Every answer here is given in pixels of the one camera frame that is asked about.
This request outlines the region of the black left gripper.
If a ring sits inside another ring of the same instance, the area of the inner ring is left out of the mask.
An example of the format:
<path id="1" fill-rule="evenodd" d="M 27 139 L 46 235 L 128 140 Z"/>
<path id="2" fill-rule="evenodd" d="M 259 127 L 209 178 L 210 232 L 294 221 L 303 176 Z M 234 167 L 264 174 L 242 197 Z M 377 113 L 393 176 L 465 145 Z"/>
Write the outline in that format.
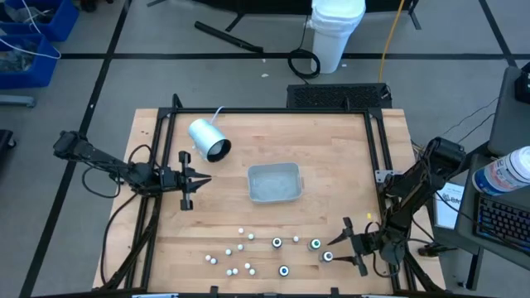
<path id="1" fill-rule="evenodd" d="M 191 169 L 192 178 L 208 178 L 203 180 L 192 181 L 190 177 L 189 162 L 191 155 L 187 151 L 180 151 L 178 153 L 179 162 L 181 163 L 181 170 L 174 171 L 170 167 L 165 167 L 160 170 L 161 177 L 161 191 L 181 191 L 183 197 L 181 199 L 181 210 L 192 210 L 193 203 L 190 194 L 195 193 L 201 186 L 211 182 L 210 175 L 201 174 L 194 168 Z"/>

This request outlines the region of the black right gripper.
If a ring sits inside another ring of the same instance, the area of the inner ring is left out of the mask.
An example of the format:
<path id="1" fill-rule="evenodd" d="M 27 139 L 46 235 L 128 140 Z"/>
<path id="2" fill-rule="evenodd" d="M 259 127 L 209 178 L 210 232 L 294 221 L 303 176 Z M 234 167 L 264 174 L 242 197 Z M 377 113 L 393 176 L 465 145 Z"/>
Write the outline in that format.
<path id="1" fill-rule="evenodd" d="M 363 256 L 369 255 L 379 250 L 378 236 L 379 231 L 369 232 L 369 228 L 375 224 L 378 228 L 380 225 L 375 222 L 369 222 L 364 229 L 363 233 L 354 233 L 353 224 L 349 217 L 343 218 L 345 228 L 342 229 L 341 234 L 331 240 L 328 245 L 334 245 L 344 240 L 349 240 L 353 249 L 353 255 L 347 257 L 333 257 L 333 261 L 349 262 L 358 268 L 361 276 L 368 275 L 368 269 L 363 261 Z"/>

